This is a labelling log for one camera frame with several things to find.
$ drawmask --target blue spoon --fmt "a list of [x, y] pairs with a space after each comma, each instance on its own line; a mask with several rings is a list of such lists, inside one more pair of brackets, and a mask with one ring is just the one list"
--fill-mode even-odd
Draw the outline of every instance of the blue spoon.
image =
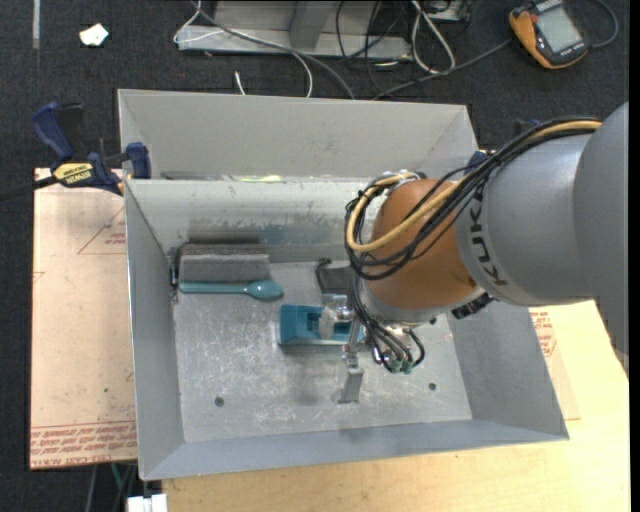
[[282, 286], [270, 279], [243, 284], [181, 282], [178, 289], [182, 293], [244, 293], [262, 300], [277, 299], [284, 294]]

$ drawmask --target black carpet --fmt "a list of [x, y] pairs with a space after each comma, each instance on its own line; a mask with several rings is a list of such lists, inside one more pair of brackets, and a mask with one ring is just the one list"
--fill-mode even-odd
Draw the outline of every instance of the black carpet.
[[[31, 115], [50, 101], [83, 103], [87, 143], [97, 148], [102, 139], [106, 153], [112, 154], [119, 151], [118, 88], [237, 94], [233, 73], [238, 71], [247, 94], [303, 96], [306, 90], [304, 69], [286, 55], [179, 52], [172, 37], [193, 12], [189, 2], [41, 0], [41, 4], [40, 49], [35, 50], [33, 2], [0, 2], [0, 193], [29, 184], [33, 168], [53, 163], [54, 155], [30, 127]], [[444, 27], [458, 62], [510, 38], [507, 16], [518, 4], [480, 0], [468, 25]], [[570, 4], [594, 41], [609, 36], [613, 25], [598, 1]], [[474, 65], [388, 99], [467, 105], [484, 148], [507, 141], [516, 120], [572, 114], [605, 118], [629, 99], [630, 0], [607, 0], [607, 4], [618, 17], [617, 38], [574, 66], [545, 70], [511, 43]], [[111, 38], [102, 48], [84, 47], [78, 32], [98, 22], [109, 29]], [[442, 53], [433, 41], [425, 40], [423, 46]], [[374, 70], [374, 85], [361, 61], [325, 62], [344, 77], [358, 99], [372, 98], [379, 89], [399, 83], [390, 72]], [[314, 96], [347, 97], [334, 77], [311, 66]], [[411, 76], [406, 65], [401, 68], [398, 74]], [[0, 203], [0, 510], [84, 510], [93, 468], [28, 469], [32, 226], [30, 195]], [[93, 510], [111, 510], [116, 492], [109, 468], [100, 467]]]

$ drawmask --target cardboard sheet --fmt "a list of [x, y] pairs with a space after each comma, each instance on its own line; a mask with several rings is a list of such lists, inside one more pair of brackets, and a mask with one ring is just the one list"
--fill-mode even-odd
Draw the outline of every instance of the cardboard sheet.
[[30, 467], [137, 456], [123, 198], [35, 193]]

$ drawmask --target black cable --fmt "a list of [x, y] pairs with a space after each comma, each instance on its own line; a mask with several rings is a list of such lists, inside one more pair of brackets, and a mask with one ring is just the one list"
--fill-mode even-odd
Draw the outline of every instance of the black cable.
[[338, 9], [336, 10], [336, 37], [338, 38], [338, 44], [340, 45], [340, 52], [342, 53], [342, 60], [341, 62], [345, 62], [345, 61], [349, 61], [354, 59], [355, 57], [362, 55], [366, 50], [369, 50], [371, 48], [373, 48], [374, 46], [376, 46], [378, 43], [380, 43], [382, 40], [384, 40], [385, 37], [387, 37], [389, 35], [389, 33], [395, 28], [395, 26], [402, 20], [402, 11], [400, 12], [400, 14], [398, 14], [398, 16], [396, 16], [396, 19], [394, 20], [394, 22], [389, 25], [389, 27], [387, 27], [387, 29], [385, 30], [385, 32], [379, 36], [377, 36], [373, 41], [371, 41], [369, 44], [365, 44], [362, 48], [360, 48], [359, 50], [347, 55], [344, 49], [344, 45], [343, 45], [343, 41], [342, 41], [342, 32], [340, 29], [340, 12], [342, 11], [342, 8], [344, 6], [344, 4], [346, 3], [345, 0], [340, 2], [340, 5], [338, 5]]
[[342, 12], [342, 8], [344, 4], [346, 4], [346, 0], [342, 0], [338, 5], [338, 9], [336, 10], [336, 37], [338, 38], [338, 44], [340, 45], [340, 53], [346, 59], [347, 52], [344, 51], [344, 45], [342, 44], [342, 34], [340, 34], [340, 13]]
[[[567, 135], [579, 135], [582, 133], [591, 133], [593, 131], [592, 129], [571, 128], [567, 130], [551, 132], [548, 134], [537, 135], [540, 131], [545, 130], [549, 127], [553, 127], [561, 123], [575, 122], [575, 121], [599, 121], [599, 120], [593, 117], [576, 117], [576, 116], [554, 119], [554, 120], [547, 121], [545, 123], [540, 123], [532, 127], [531, 129], [529, 129], [525, 133], [507, 142], [499, 150], [497, 150], [496, 152], [488, 156], [484, 161], [477, 164], [475, 166], [475, 169], [468, 173], [464, 181], [458, 185], [458, 187], [443, 202], [443, 204], [436, 209], [435, 213], [424, 223], [424, 225], [419, 229], [418, 233], [415, 235], [414, 239], [411, 242], [409, 242], [404, 248], [396, 251], [395, 253], [382, 258], [376, 257], [373, 259], [373, 261], [367, 261], [367, 258], [372, 256], [369, 252], [356, 254], [356, 251], [354, 251], [349, 246], [349, 244], [345, 243], [347, 255], [353, 267], [354, 273], [357, 274], [360, 278], [367, 279], [367, 280], [384, 279], [385, 277], [388, 277], [392, 275], [394, 272], [398, 271], [400, 268], [406, 265], [409, 261], [411, 261], [411, 259], [415, 259], [421, 256], [422, 254], [424, 254], [426, 250], [430, 249], [435, 244], [435, 242], [444, 234], [444, 231], [449, 229], [449, 227], [460, 215], [460, 212], [464, 209], [464, 206], [468, 204], [468, 201], [472, 197], [472, 193], [477, 189], [477, 187], [479, 187], [484, 182], [486, 182], [490, 174], [492, 172], [495, 172], [496, 169], [511, 162], [514, 158], [516, 158], [518, 155], [522, 154], [523, 152], [527, 151], [531, 147], [536, 146], [538, 144], [542, 144], [547, 140], [564, 137]], [[448, 173], [448, 175], [450, 176], [454, 172], [459, 172], [459, 171], [460, 169], [451, 171], [450, 173]], [[388, 187], [376, 185], [375, 182], [376, 180], [374, 180], [373, 184], [368, 185], [365, 191], [363, 192], [364, 194], [366, 194], [367, 197], [370, 197], [370, 196], [372, 198], [374, 196], [377, 197], [383, 193], [383, 189], [388, 188]], [[372, 188], [374, 189], [374, 191], [373, 193], [369, 194], [368, 192]], [[433, 191], [430, 191], [428, 194], [425, 194], [425, 196], [427, 198], [432, 197]], [[462, 204], [465, 201], [465, 199], [466, 199], [465, 205], [462, 208], [458, 209], [458, 212], [454, 217], [453, 221], [451, 221], [449, 225], [445, 227], [445, 230], [438, 235], [436, 240], [432, 241], [432, 243], [429, 244], [426, 250], [421, 251], [421, 253], [418, 256], [414, 256], [418, 245], [421, 242], [423, 242], [427, 237], [429, 237], [431, 234], [433, 234], [435, 230], [438, 229], [443, 222], [445, 222], [445, 220], [449, 217], [449, 215], [452, 212], [454, 212], [460, 206], [460, 204]], [[349, 224], [351, 211], [355, 207], [355, 204], [357, 204], [358, 200], [359, 199], [351, 201], [347, 205], [347, 213], [345, 215], [345, 230], [347, 228], [347, 225]], [[423, 197], [420, 204], [423, 204], [425, 200], [426, 199]], [[366, 210], [366, 207], [362, 210], [358, 219], [356, 219], [356, 222], [354, 225], [354, 234], [357, 233], [358, 237], [364, 225], [365, 210]], [[376, 267], [376, 266], [377, 267], [386, 266], [387, 268], [382, 272], [377, 272], [373, 274], [371, 272], [365, 272], [364, 270], [365, 267]]]
[[84, 507], [84, 512], [90, 512], [93, 508], [93, 493], [96, 489], [96, 477], [98, 476], [98, 465], [95, 464], [93, 466], [93, 471], [91, 472], [91, 481], [89, 483], [89, 494], [87, 495], [87, 503]]
[[124, 472], [123, 484], [118, 488], [118, 494], [116, 494], [116, 498], [113, 501], [113, 507], [111, 508], [111, 512], [117, 512], [118, 507], [121, 505], [122, 495], [125, 493], [125, 489], [124, 489], [125, 482], [128, 487], [130, 484], [132, 484], [132, 479], [135, 478], [135, 468], [136, 468], [135, 465], [131, 465]]
[[609, 7], [608, 4], [603, 2], [603, 0], [593, 0], [593, 1], [600, 4], [607, 11], [607, 13], [609, 13], [609, 16], [611, 17], [611, 21], [613, 21], [613, 32], [611, 33], [611, 35], [604, 41], [601, 41], [599, 43], [591, 43], [591, 48], [595, 48], [595, 49], [604, 48], [608, 44], [612, 43], [616, 37], [618, 37], [618, 32], [620, 30], [618, 17], [616, 16], [616, 13], [613, 12], [613, 9], [611, 9], [611, 7]]
[[44, 187], [48, 187], [49, 185], [53, 185], [57, 183], [55, 176], [48, 176], [38, 181], [34, 181], [33, 183], [29, 183], [28, 185], [24, 185], [22, 187], [14, 188], [13, 190], [9, 190], [7, 192], [3, 192], [0, 194], [0, 203], [2, 201], [8, 201], [10, 199], [15, 199], [16, 197], [22, 196], [24, 194], [28, 194], [29, 192], [33, 192], [35, 190], [39, 190]]
[[347, 84], [347, 82], [344, 81], [342, 76], [340, 76], [340, 74], [335, 69], [333, 69], [331, 66], [325, 64], [320, 59], [316, 59], [315, 57], [313, 57], [312, 55], [309, 55], [308, 53], [303, 53], [303, 52], [300, 52], [298, 50], [294, 50], [292, 48], [288, 48], [286, 46], [282, 46], [282, 45], [279, 45], [279, 44], [276, 44], [276, 43], [271, 43], [269, 41], [264, 41], [264, 40], [258, 39], [256, 37], [251, 37], [251, 36], [249, 36], [247, 34], [243, 34], [241, 32], [236, 32], [235, 30], [227, 28], [226, 26], [221, 25], [220, 23], [215, 21], [211, 16], [209, 16], [206, 12], [204, 12], [198, 6], [197, 2], [194, 2], [193, 0], [191, 0], [191, 5], [193, 5], [193, 7], [200, 13], [200, 16], [202, 16], [209, 23], [211, 23], [211, 25], [213, 25], [214, 27], [219, 28], [220, 30], [226, 32], [227, 34], [231, 34], [233, 36], [239, 37], [240, 39], [244, 39], [245, 41], [250, 41], [252, 43], [260, 44], [260, 45], [266, 46], [268, 48], [274, 48], [274, 49], [280, 50], [282, 52], [289, 53], [291, 55], [297, 55], [299, 58], [305, 58], [308, 61], [313, 62], [314, 64], [317, 64], [318, 66], [320, 66], [321, 68], [326, 70], [329, 74], [331, 74], [338, 81], [338, 83], [342, 86], [342, 88], [348, 94], [349, 98], [351, 98], [352, 100], [356, 99], [355, 95], [353, 94], [353, 91], [351, 90], [351, 87], [349, 87], [349, 84]]
[[463, 62], [462, 64], [459, 64], [458, 66], [455, 66], [451, 69], [447, 69], [445, 71], [441, 71], [439, 73], [436, 74], [432, 74], [432, 75], [425, 75], [421, 78], [418, 78], [416, 80], [412, 80], [409, 83], [406, 84], [400, 84], [397, 85], [395, 87], [391, 87], [390, 89], [387, 89], [386, 91], [381, 92], [380, 94], [377, 94], [376, 96], [374, 96], [373, 100], [379, 100], [382, 99], [384, 97], [390, 97], [392, 98], [393, 93], [396, 93], [398, 91], [401, 91], [403, 89], [406, 89], [407, 87], [411, 87], [412, 85], [420, 85], [423, 84], [424, 82], [427, 82], [429, 80], [433, 80], [434, 78], [441, 78], [443, 76], [447, 76], [451, 73], [453, 73], [454, 71], [459, 71], [460, 69], [464, 69], [468, 66], [471, 66], [472, 64], [475, 64], [476, 62], [488, 57], [489, 55], [492, 55], [494, 53], [496, 53], [497, 51], [501, 50], [502, 48], [504, 48], [505, 46], [507, 46], [508, 44], [510, 44], [512, 42], [512, 39], [507, 39], [506, 41], [503, 41], [502, 43], [500, 43], [497, 46], [494, 46], [493, 48], [491, 48], [490, 50], [487, 50], [486, 52], [478, 55], [477, 57], [474, 57], [471, 60], [468, 60], [467, 62]]

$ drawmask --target sponge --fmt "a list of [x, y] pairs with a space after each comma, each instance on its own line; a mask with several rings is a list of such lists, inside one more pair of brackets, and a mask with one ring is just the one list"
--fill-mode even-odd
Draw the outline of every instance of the sponge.
[[269, 255], [256, 244], [185, 244], [178, 251], [178, 281], [248, 283], [267, 278]]

